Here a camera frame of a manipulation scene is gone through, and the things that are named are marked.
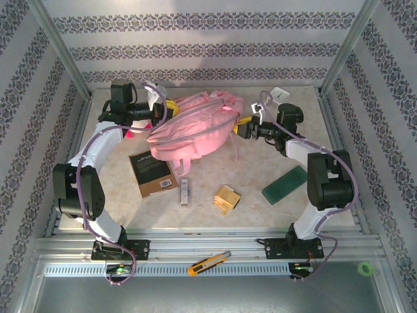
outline marble-pattern board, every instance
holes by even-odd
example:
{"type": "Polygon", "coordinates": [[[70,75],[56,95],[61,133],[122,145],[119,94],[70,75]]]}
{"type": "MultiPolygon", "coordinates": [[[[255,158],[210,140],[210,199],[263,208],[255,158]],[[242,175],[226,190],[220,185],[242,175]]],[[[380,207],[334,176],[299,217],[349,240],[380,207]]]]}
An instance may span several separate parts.
{"type": "MultiPolygon", "coordinates": [[[[259,98],[263,89],[271,87],[226,88],[243,97],[246,115],[251,114],[250,104],[259,98]]],[[[323,117],[312,86],[284,87],[291,96],[287,102],[300,106],[304,112],[304,122],[298,131],[311,141],[330,147],[323,117]]],[[[184,95],[214,88],[172,88],[168,97],[184,95]]],[[[93,104],[85,128],[83,144],[93,133],[96,118],[103,103],[110,98],[110,90],[96,90],[93,104]]],[[[145,100],[146,93],[139,90],[139,100],[145,100]]],[[[270,108],[276,116],[277,105],[270,108]]],[[[128,156],[144,152],[149,148],[146,133],[134,138],[125,138],[114,148],[100,173],[100,182],[106,195],[106,209],[119,224],[128,229],[136,228],[202,228],[202,227],[277,227],[287,228],[297,220],[308,203],[306,184],[290,195],[271,205],[261,194],[262,189],[294,168],[298,163],[284,158],[273,146],[263,140],[238,138],[239,159],[235,162],[235,148],[228,140],[217,151],[192,161],[189,178],[190,203],[180,206],[178,188],[167,190],[142,199],[128,156]],[[220,186],[227,185],[242,195],[234,211],[221,215],[221,209],[214,206],[213,198],[220,186]]],[[[350,212],[336,215],[328,225],[352,226],[350,212]]],[[[81,224],[62,216],[60,229],[78,230],[81,224]]]]}

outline floral striped wall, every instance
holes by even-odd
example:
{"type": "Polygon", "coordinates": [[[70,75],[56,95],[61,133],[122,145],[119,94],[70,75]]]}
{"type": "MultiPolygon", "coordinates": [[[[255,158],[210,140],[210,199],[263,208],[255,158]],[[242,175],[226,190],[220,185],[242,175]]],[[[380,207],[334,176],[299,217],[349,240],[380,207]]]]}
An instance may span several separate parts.
{"type": "Polygon", "coordinates": [[[91,89],[320,86],[364,0],[45,0],[91,89]]]}
{"type": "Polygon", "coordinates": [[[0,312],[19,294],[50,217],[83,99],[24,0],[0,0],[0,312]]]}
{"type": "Polygon", "coordinates": [[[382,0],[328,95],[362,205],[417,311],[417,1],[382,0]]]}

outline green eraser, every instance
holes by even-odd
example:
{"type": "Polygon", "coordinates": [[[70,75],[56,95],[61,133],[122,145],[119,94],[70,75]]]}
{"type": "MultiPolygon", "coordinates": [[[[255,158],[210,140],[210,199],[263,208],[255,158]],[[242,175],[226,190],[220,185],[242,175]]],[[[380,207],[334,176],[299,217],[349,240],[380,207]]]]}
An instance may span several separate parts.
{"type": "Polygon", "coordinates": [[[293,168],[262,190],[263,196],[274,205],[307,181],[307,173],[301,166],[293,168]]]}

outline purple cable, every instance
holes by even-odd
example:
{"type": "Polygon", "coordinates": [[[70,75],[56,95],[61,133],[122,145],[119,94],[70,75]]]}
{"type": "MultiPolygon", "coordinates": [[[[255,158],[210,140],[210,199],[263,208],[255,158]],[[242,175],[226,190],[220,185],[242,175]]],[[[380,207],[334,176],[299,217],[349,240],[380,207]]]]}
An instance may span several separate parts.
{"type": "Polygon", "coordinates": [[[101,135],[103,135],[103,133],[108,132],[109,130],[113,130],[113,129],[128,129],[128,130],[129,129],[132,129],[132,130],[140,130],[140,131],[155,130],[158,127],[161,127],[163,125],[163,123],[165,122],[165,120],[167,118],[167,102],[165,100],[165,97],[163,96],[163,94],[161,94],[161,92],[157,88],[155,88],[155,87],[153,87],[153,86],[151,86],[151,85],[149,85],[147,83],[142,83],[142,86],[149,87],[149,88],[153,89],[158,94],[158,96],[162,99],[162,101],[164,102],[164,116],[162,117],[162,120],[156,126],[150,127],[150,128],[138,128],[138,127],[119,126],[119,125],[104,128],[101,132],[98,132],[97,134],[95,134],[89,140],[89,142],[87,143],[87,145],[85,146],[85,148],[83,150],[83,153],[81,154],[81,158],[79,158],[79,162],[78,162],[78,166],[77,166],[77,172],[76,172],[77,192],[78,192],[79,204],[81,205],[81,212],[82,212],[82,215],[83,215],[83,229],[84,230],[88,230],[95,237],[97,237],[97,238],[105,241],[106,243],[109,243],[109,244],[111,244],[113,246],[116,246],[117,248],[119,248],[122,251],[128,253],[132,257],[132,260],[133,260],[132,269],[130,271],[130,274],[125,279],[123,279],[120,282],[114,282],[114,281],[111,280],[111,277],[109,277],[109,278],[106,277],[106,279],[110,282],[110,284],[112,284],[112,285],[119,285],[119,286],[121,284],[127,282],[130,279],[130,277],[132,277],[133,274],[135,273],[135,271],[136,271],[136,257],[135,257],[135,255],[134,255],[134,253],[132,251],[126,249],[125,247],[123,247],[121,245],[118,245],[117,243],[114,243],[113,241],[110,241],[108,238],[105,238],[105,237],[99,235],[93,229],[91,229],[91,227],[89,225],[89,221],[87,219],[87,210],[86,210],[85,204],[84,204],[83,192],[81,191],[82,190],[82,185],[81,185],[80,176],[81,176],[81,168],[82,168],[83,162],[85,160],[84,159],[84,156],[87,155],[87,151],[90,149],[90,147],[93,144],[93,142],[98,137],[100,137],[101,135]]]}
{"type": "Polygon", "coordinates": [[[329,212],[326,215],[324,215],[322,217],[322,219],[320,219],[320,221],[317,223],[317,225],[314,227],[314,231],[317,234],[317,236],[319,236],[321,239],[331,239],[334,240],[334,246],[333,249],[330,251],[330,253],[327,255],[327,257],[323,260],[322,264],[319,265],[319,267],[312,272],[312,274],[310,274],[309,276],[306,277],[305,280],[310,279],[312,276],[314,276],[315,274],[317,274],[317,272],[319,272],[321,270],[321,268],[327,263],[328,259],[330,259],[333,255],[333,253],[336,251],[336,248],[338,247],[338,240],[335,237],[331,237],[331,236],[324,236],[324,235],[320,235],[319,229],[321,227],[321,225],[332,215],[335,214],[339,214],[342,212],[345,212],[349,209],[351,209],[353,207],[353,205],[356,203],[356,201],[358,201],[358,182],[352,172],[352,170],[348,167],[348,165],[341,159],[339,158],[337,155],[335,155],[333,152],[329,151],[328,149],[324,148],[324,147],[319,147],[318,145],[316,145],[315,143],[309,142],[307,139],[305,138],[299,138],[297,136],[295,136],[294,134],[292,134],[291,132],[289,132],[287,129],[285,129],[284,127],[282,127],[280,124],[278,124],[277,122],[275,122],[274,118],[272,117],[271,113],[269,113],[269,111],[267,110],[267,106],[272,102],[272,95],[265,90],[262,90],[261,93],[259,94],[259,101],[260,101],[260,105],[262,106],[262,108],[264,109],[264,111],[266,112],[266,114],[269,116],[269,118],[272,120],[272,123],[277,126],[280,130],[282,130],[283,132],[285,132],[286,134],[290,135],[290,137],[294,138],[296,141],[309,145],[310,147],[322,151],[328,155],[330,155],[331,157],[335,158],[347,171],[347,173],[349,174],[349,176],[352,179],[352,184],[353,184],[353,199],[352,202],[348,203],[346,205],[346,207],[337,210],[337,211],[333,211],[333,212],[329,212]],[[268,98],[267,103],[265,103],[265,101],[263,100],[263,95],[266,95],[268,98]]]}

